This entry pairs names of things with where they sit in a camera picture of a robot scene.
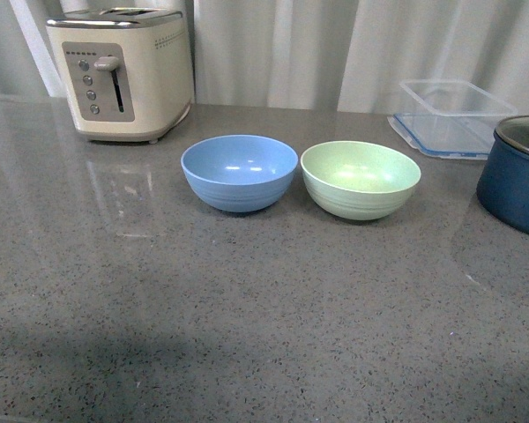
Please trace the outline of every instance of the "bowl rim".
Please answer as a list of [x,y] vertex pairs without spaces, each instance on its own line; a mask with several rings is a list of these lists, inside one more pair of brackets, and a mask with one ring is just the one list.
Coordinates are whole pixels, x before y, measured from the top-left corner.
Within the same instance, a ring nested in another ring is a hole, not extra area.
[[[350,189],[350,188],[340,187],[340,186],[335,185],[333,183],[324,181],[323,179],[318,178],[317,176],[312,174],[306,168],[306,165],[304,164],[303,161],[304,161],[304,158],[305,158],[306,154],[308,154],[311,150],[319,148],[320,146],[333,145],[333,144],[367,145],[369,147],[374,146],[375,148],[380,149],[380,150],[390,151],[390,152],[392,152],[394,154],[397,154],[399,157],[402,157],[402,158],[406,159],[406,161],[408,161],[409,163],[414,165],[414,168],[417,170],[417,177],[415,178],[415,181],[413,183],[411,183],[406,188],[387,190],[387,191],[365,191],[365,190],[361,190],[361,189]],[[340,189],[340,190],[346,191],[346,192],[353,192],[353,193],[357,193],[357,194],[370,194],[370,195],[374,195],[374,196],[381,196],[381,195],[385,195],[385,194],[394,194],[394,193],[406,191],[408,189],[413,188],[421,180],[421,169],[420,169],[419,165],[417,163],[415,163],[415,161],[413,159],[411,159],[410,157],[406,156],[403,152],[399,152],[398,150],[394,150],[393,148],[387,147],[385,145],[369,143],[369,142],[366,142],[366,141],[335,140],[335,141],[326,141],[326,142],[323,142],[323,143],[312,145],[311,147],[306,149],[305,152],[302,153],[302,156],[300,157],[300,166],[302,166],[302,171],[303,171],[303,173],[306,176],[308,176],[309,178],[311,178],[311,179],[313,179],[313,180],[315,180],[317,182],[322,183],[323,185],[327,185],[329,187],[332,187],[332,188],[335,188],[335,189]]]
[[[184,158],[186,157],[186,155],[191,150],[193,150],[197,146],[200,146],[201,144],[211,143],[211,142],[214,142],[214,141],[216,141],[218,139],[222,139],[222,138],[241,138],[241,137],[251,138],[251,139],[261,139],[261,140],[265,140],[265,141],[271,141],[274,144],[278,144],[278,145],[282,146],[283,148],[286,148],[287,152],[289,152],[289,154],[292,156],[293,165],[286,172],[282,172],[280,174],[275,175],[274,178],[267,179],[267,180],[261,181],[261,182],[245,182],[245,183],[243,183],[243,182],[221,182],[221,181],[216,181],[214,179],[204,178],[203,176],[200,176],[198,174],[193,173],[184,164]],[[257,186],[257,185],[261,185],[261,184],[277,181],[279,179],[284,178],[285,176],[288,176],[289,174],[292,174],[295,171],[296,167],[298,166],[298,153],[290,145],[288,145],[288,144],[286,144],[286,143],[284,143],[282,141],[279,141],[278,139],[275,139],[275,138],[266,137],[266,136],[257,135],[257,134],[230,134],[230,135],[220,135],[220,136],[217,136],[217,137],[205,138],[205,139],[203,139],[201,141],[198,141],[197,143],[191,145],[190,147],[188,147],[183,152],[183,154],[182,154],[182,156],[180,158],[180,164],[181,164],[181,166],[183,168],[184,173],[192,176],[193,178],[196,178],[199,181],[209,182],[209,183],[213,183],[213,184],[217,184],[217,185],[223,185],[223,186],[232,186],[232,187]]]

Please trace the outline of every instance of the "bowl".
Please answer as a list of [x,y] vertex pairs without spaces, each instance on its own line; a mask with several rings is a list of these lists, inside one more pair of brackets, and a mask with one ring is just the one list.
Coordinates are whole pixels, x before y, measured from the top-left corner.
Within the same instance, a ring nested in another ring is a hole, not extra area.
[[276,139],[226,135],[194,144],[181,164],[188,184],[205,203],[224,212],[254,212],[286,192],[298,155]]
[[361,141],[314,145],[301,157],[303,180],[313,200],[336,216],[380,219],[414,193],[421,170],[406,155]]

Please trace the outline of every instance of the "green bowl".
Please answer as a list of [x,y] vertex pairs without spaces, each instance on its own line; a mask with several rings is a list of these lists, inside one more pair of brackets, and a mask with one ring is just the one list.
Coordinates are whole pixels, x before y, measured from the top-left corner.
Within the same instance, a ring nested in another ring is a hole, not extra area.
[[421,170],[401,152],[361,141],[314,145],[300,158],[313,200],[336,216],[372,220],[399,209],[414,193]]

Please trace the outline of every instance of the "toaster lever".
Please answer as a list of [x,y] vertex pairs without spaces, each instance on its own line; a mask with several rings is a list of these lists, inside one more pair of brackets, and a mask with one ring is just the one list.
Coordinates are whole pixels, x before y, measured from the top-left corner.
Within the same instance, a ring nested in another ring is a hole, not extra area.
[[97,71],[111,72],[120,65],[120,59],[114,56],[102,56],[94,62],[94,68]]

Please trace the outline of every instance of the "blue bowl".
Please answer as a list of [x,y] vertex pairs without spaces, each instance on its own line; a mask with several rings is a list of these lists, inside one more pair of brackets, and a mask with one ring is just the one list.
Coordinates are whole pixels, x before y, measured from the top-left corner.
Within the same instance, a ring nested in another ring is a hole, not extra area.
[[278,201],[294,178],[298,155],[257,135],[226,135],[194,144],[181,157],[196,195],[224,212],[254,212]]

